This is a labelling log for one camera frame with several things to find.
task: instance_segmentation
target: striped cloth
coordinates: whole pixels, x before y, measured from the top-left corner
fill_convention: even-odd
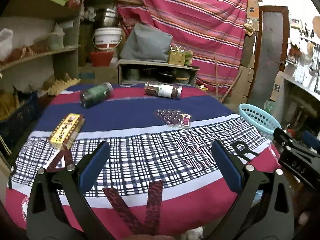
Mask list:
[[[255,152],[247,154],[257,170],[273,172],[279,167],[278,152],[245,119],[203,91],[184,86],[181,99],[150,97],[143,85],[113,85],[111,98],[89,109],[79,103],[80,90],[68,88],[54,98],[22,147],[12,176],[12,190],[6,192],[6,209],[13,221],[26,227],[28,196],[39,168],[47,168],[59,154],[47,142],[52,130],[68,113],[83,114],[85,121],[71,147],[74,164],[92,153],[100,141],[110,144],[110,158],[92,189],[84,194],[101,223],[115,239],[132,235],[115,212],[105,191],[116,190],[130,211],[145,223],[150,183],[163,184],[160,235],[177,235],[222,217],[236,198],[222,178],[211,155],[212,142],[219,139],[235,153],[232,143],[243,141]],[[165,125],[155,116],[157,109],[181,109],[191,115],[190,128]],[[238,155],[243,163],[247,161]],[[66,166],[66,161],[56,168]],[[58,191],[69,222],[81,229],[63,191]]]
[[[244,44],[247,0],[131,0],[138,5],[118,5],[122,28],[142,22],[173,36],[172,43],[191,49],[192,64],[200,67],[198,81],[215,88],[215,56],[219,93],[234,81]]]

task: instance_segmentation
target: gray pillow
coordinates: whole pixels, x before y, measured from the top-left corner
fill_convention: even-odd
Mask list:
[[[172,35],[137,23],[132,29],[120,54],[123,59],[168,61]]]

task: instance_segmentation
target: black clamp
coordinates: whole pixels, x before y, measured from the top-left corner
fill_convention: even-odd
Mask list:
[[[92,154],[65,170],[37,171],[29,197],[27,237],[30,240],[114,240],[92,211],[83,194],[89,191],[110,156],[110,146],[102,141]],[[63,189],[82,230],[73,228],[65,215],[57,189]]]
[[[283,148],[279,163],[305,185],[320,190],[320,155],[295,143],[280,128],[275,129],[274,140]]]
[[[283,171],[257,171],[250,163],[243,164],[238,156],[228,152],[220,141],[213,142],[212,156],[230,190],[238,193],[238,197],[207,240],[292,239],[292,200]],[[260,202],[252,207],[257,190],[263,190],[263,194]]]

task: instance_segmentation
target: pink striped curtain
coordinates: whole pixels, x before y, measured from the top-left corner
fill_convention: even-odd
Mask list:
[[[219,93],[234,81],[244,44],[247,0],[131,0],[119,5],[127,35],[141,22],[173,36],[172,42],[191,49],[192,64],[200,67],[198,82],[215,89],[215,55]]]

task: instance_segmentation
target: plaid pattern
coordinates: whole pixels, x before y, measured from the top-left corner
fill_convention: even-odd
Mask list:
[[[46,139],[28,139],[16,160],[17,172],[12,181],[32,185],[36,171],[56,151]],[[217,170],[211,156],[211,144],[217,139],[233,153],[231,143],[235,141],[245,142],[249,149],[266,141],[250,123],[238,117],[188,130],[76,140],[71,153],[74,163],[78,163],[106,140],[111,147],[110,159],[85,196],[104,197],[104,187],[115,188],[125,196],[147,193],[150,182],[162,180],[163,187],[167,188]]]

